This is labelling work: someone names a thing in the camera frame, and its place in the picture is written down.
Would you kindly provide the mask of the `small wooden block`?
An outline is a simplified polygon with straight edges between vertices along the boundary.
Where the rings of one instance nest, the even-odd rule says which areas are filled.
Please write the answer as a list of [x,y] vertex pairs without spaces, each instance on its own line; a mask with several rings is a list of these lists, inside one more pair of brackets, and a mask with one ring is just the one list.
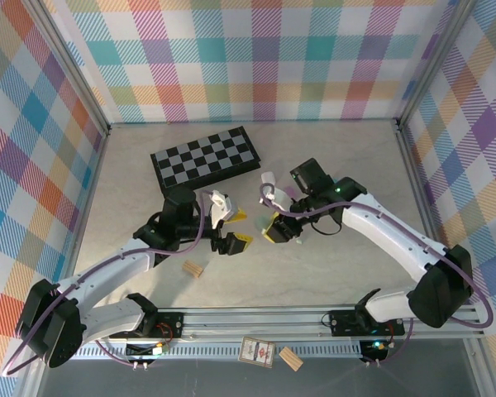
[[303,360],[289,347],[283,347],[279,356],[295,372],[303,366]]
[[196,279],[199,278],[204,271],[200,265],[197,265],[192,261],[185,261],[182,265],[182,269]]

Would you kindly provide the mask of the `aluminium side rail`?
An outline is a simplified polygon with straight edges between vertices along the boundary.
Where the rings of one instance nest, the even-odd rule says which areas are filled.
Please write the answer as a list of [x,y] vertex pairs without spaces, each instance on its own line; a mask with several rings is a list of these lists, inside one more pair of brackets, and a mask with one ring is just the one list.
[[95,163],[93,164],[93,173],[91,175],[91,179],[88,182],[88,194],[83,203],[82,211],[79,214],[79,222],[77,224],[76,231],[74,232],[74,239],[72,241],[73,244],[71,246],[71,251],[69,252],[69,256],[64,263],[63,270],[60,272],[61,279],[70,277],[74,274],[111,132],[111,130],[108,130],[107,134],[100,142],[99,152],[96,155]]
[[414,160],[410,149],[407,134],[397,118],[392,120],[392,125],[396,142],[403,158],[403,163],[408,174],[414,198],[416,200],[417,210],[419,212],[424,231],[428,237],[435,241],[440,241],[441,239],[432,217],[432,211],[427,200],[424,185],[418,173],[417,162]]

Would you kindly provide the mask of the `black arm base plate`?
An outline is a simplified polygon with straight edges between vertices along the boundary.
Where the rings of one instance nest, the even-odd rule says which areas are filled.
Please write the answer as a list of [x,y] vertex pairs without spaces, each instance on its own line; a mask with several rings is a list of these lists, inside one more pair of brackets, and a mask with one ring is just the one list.
[[143,320],[143,337],[172,340],[181,338],[184,313],[156,312],[147,314]]
[[333,310],[328,314],[333,337],[395,337],[406,333],[401,319],[378,323],[367,313],[354,310]]

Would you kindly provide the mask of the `playing card box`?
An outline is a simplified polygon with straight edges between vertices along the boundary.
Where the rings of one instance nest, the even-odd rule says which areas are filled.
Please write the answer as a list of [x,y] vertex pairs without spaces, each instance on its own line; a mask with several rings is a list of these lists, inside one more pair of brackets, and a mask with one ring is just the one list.
[[271,368],[273,366],[275,344],[264,340],[243,337],[238,360],[248,364]]

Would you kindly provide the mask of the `aluminium frame post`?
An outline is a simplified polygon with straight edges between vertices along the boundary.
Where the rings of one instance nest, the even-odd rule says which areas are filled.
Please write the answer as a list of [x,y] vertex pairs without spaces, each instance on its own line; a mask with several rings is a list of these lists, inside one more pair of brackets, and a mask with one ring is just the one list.
[[111,131],[110,123],[90,88],[88,81],[83,76],[54,18],[47,9],[45,1],[30,0],[30,2],[34,9],[41,14],[41,23],[44,25],[52,45],[59,54],[59,60],[64,65],[65,72],[73,80],[74,87],[79,91],[79,96],[86,103],[85,107],[94,115],[95,121],[102,128],[104,135],[108,136]]
[[459,0],[453,8],[451,16],[446,20],[445,28],[430,51],[430,58],[423,68],[421,77],[417,80],[400,116],[395,118],[396,126],[400,131],[417,111],[477,2],[478,0]]

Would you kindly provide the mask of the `small controller board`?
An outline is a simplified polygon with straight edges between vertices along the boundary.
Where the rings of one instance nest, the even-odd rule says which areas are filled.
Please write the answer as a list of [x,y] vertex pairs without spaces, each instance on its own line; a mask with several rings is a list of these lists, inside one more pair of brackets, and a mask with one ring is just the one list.
[[360,359],[365,363],[385,360],[389,355],[389,350],[390,347],[387,341],[360,341],[360,352],[362,355]]
[[125,357],[160,356],[170,350],[167,342],[157,342],[150,345],[126,344]]

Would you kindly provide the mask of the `black grey folding chessboard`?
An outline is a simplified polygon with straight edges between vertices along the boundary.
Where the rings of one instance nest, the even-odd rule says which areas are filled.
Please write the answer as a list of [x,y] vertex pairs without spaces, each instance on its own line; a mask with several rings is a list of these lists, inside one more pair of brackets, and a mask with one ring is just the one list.
[[150,158],[164,196],[178,186],[201,189],[260,168],[244,127],[164,149]]

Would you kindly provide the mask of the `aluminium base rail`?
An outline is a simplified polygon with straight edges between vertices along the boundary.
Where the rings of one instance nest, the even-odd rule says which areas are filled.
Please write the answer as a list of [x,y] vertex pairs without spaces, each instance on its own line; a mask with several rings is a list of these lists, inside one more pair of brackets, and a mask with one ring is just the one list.
[[[352,310],[350,306],[323,307],[259,307],[259,308],[176,308],[159,309],[158,312],[184,313],[184,327],[177,342],[239,342],[243,337],[253,337],[269,342],[305,342],[311,340],[385,340],[402,341],[405,337],[480,338],[477,329],[479,314],[475,307],[466,305],[457,317],[469,322],[468,326],[454,320],[441,328],[431,328],[418,319],[401,319],[406,333],[403,336],[333,337],[329,327],[329,312]],[[89,326],[86,342],[95,340],[137,340],[141,343],[163,339],[143,337],[143,320],[137,309],[126,304],[110,304],[93,309],[87,316]]]

